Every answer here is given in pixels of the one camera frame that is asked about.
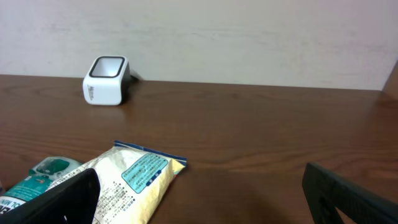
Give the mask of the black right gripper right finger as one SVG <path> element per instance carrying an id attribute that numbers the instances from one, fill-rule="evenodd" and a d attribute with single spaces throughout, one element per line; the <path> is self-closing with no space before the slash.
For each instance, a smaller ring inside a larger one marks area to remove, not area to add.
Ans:
<path id="1" fill-rule="evenodd" d="M 355 223 L 397 223 L 397 204 L 309 162 L 302 188 L 316 224 L 343 223 L 339 211 Z"/>

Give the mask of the cream snack bag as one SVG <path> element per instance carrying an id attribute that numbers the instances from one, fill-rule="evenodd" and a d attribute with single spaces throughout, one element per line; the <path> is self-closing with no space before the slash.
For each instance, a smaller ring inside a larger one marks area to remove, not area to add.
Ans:
<path id="1" fill-rule="evenodd" d="M 110 150 L 53 181 L 49 188 L 92 168 L 100 183 L 94 224 L 148 223 L 186 165 L 184 157 L 115 141 Z"/>

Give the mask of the teal mouthwash bottle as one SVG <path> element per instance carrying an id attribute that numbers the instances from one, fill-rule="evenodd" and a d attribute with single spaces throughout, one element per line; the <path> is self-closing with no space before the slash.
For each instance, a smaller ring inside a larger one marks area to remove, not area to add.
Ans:
<path id="1" fill-rule="evenodd" d="M 67 157 L 47 157 L 29 170 L 28 176 L 1 195 L 1 215 L 43 194 L 55 180 L 81 166 Z"/>

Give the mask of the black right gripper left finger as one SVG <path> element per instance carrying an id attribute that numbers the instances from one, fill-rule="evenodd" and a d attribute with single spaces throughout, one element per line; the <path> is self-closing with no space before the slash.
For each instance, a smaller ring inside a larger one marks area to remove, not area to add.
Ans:
<path id="1" fill-rule="evenodd" d="M 99 196 L 98 175 L 89 168 L 1 215 L 1 223 L 91 224 Z"/>

